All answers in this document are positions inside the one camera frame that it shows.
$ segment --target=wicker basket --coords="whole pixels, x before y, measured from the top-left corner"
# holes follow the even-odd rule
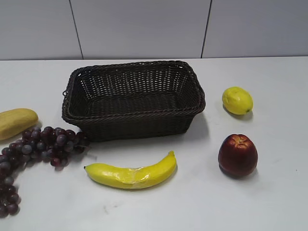
[[[138,62],[75,70],[62,118],[91,141],[109,141],[184,133],[204,108],[204,91],[186,62]]]

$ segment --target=apple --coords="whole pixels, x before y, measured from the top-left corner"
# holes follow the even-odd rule
[[[235,178],[249,175],[257,167],[258,153],[254,143],[245,135],[229,135],[222,143],[218,162],[223,173]]]

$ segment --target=white tabletop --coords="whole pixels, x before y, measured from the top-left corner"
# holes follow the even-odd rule
[[[61,119],[62,92],[72,71],[136,60],[1,61],[0,111],[32,108],[43,126],[78,128]],[[3,231],[307,231],[308,57],[189,59],[206,107],[187,133],[94,143],[80,161],[56,172],[39,163],[17,177],[20,212],[0,220]],[[254,98],[253,116],[222,107],[231,86]],[[247,135],[259,154],[257,172],[232,180],[218,167],[230,134]],[[2,149],[11,141],[0,142]],[[170,150],[178,161],[166,183],[140,191],[91,181],[83,166],[103,162],[141,167]]]

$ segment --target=lemon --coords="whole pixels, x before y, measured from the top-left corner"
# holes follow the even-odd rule
[[[253,108],[254,102],[251,95],[240,87],[231,87],[222,94],[225,108],[236,115],[245,115]]]

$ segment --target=white wall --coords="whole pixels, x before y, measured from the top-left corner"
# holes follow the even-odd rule
[[[210,0],[72,0],[85,59],[200,58]]]
[[[69,1],[0,0],[0,60],[81,59]]]
[[[308,0],[213,0],[203,57],[308,55]]]

